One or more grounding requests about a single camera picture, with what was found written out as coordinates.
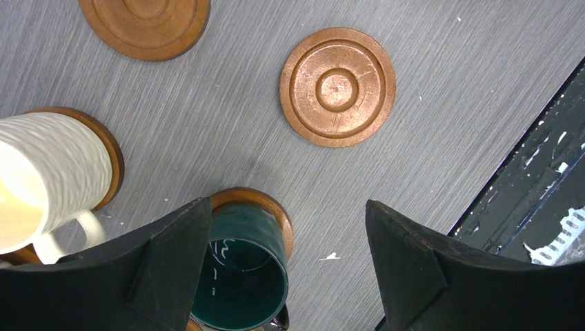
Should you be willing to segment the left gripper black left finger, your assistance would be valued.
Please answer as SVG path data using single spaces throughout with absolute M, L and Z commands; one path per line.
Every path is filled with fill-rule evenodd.
M 198 198 L 105 243 L 1 270 L 2 330 L 185 330 L 212 223 Z

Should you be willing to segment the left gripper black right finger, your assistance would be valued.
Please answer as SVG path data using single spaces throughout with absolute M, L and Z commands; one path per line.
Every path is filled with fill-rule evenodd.
M 379 330 L 583 330 L 584 264 L 484 252 L 366 203 L 384 318 Z

